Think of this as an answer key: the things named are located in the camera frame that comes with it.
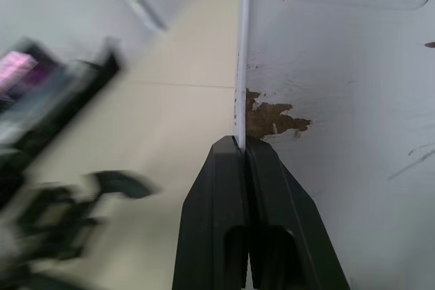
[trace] scratch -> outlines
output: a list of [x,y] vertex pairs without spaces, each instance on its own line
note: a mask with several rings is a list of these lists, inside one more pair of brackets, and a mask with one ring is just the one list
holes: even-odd
[[412,151],[410,151],[408,153],[408,155],[410,156],[412,153],[414,153],[415,151],[417,151],[418,149],[424,149],[425,147],[429,147],[429,146],[433,146],[435,145],[435,142],[433,143],[429,143],[429,144],[425,144],[425,145],[421,145],[421,146],[417,146],[416,148],[412,149]]
[[395,174],[391,175],[388,180],[392,180],[396,177],[399,177],[402,173],[405,173],[406,171],[418,166],[419,164],[425,162],[428,158],[430,158],[431,156],[433,156],[435,154],[435,149],[433,149],[431,152],[426,153],[424,156],[422,156],[421,158],[419,158],[417,161],[414,161],[411,164],[408,164],[407,166],[405,166],[404,168],[400,169],[398,172],[396,172]]

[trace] chipped paint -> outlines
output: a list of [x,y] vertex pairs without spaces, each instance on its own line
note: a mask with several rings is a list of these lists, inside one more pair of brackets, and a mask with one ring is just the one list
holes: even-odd
[[246,89],[246,135],[262,139],[266,135],[282,134],[286,130],[294,129],[298,134],[308,129],[311,120],[293,118],[283,114],[293,108],[290,104],[276,104],[256,102],[261,94]]

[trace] beige floor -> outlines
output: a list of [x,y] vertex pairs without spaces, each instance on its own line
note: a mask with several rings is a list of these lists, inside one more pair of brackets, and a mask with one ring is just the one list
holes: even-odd
[[239,0],[196,0],[62,134],[31,172],[75,184],[123,169],[160,188],[144,200],[111,196],[86,259],[57,266],[95,289],[170,289],[181,206],[210,146],[233,133]]

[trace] tile floor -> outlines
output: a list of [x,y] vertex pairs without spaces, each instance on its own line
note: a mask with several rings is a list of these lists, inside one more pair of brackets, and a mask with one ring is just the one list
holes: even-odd
[[31,173],[75,184],[123,169],[160,192],[100,207],[104,232],[86,259],[56,265],[91,289],[171,289],[181,206],[210,146],[233,133],[239,0],[196,0],[111,83]]

